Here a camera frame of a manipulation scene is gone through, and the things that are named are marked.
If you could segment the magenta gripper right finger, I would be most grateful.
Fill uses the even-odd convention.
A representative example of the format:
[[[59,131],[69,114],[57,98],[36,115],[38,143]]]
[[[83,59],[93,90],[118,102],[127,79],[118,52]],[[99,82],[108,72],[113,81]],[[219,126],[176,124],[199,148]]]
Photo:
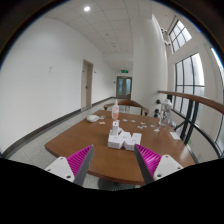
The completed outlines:
[[[182,166],[170,155],[160,156],[138,144],[134,146],[134,154],[145,184],[150,184],[182,169]]]

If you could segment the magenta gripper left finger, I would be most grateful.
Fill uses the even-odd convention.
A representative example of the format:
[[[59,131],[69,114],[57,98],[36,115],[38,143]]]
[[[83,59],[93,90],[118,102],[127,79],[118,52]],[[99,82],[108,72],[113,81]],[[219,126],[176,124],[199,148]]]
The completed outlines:
[[[90,145],[68,157],[58,157],[46,171],[82,186],[93,156],[94,146]]]

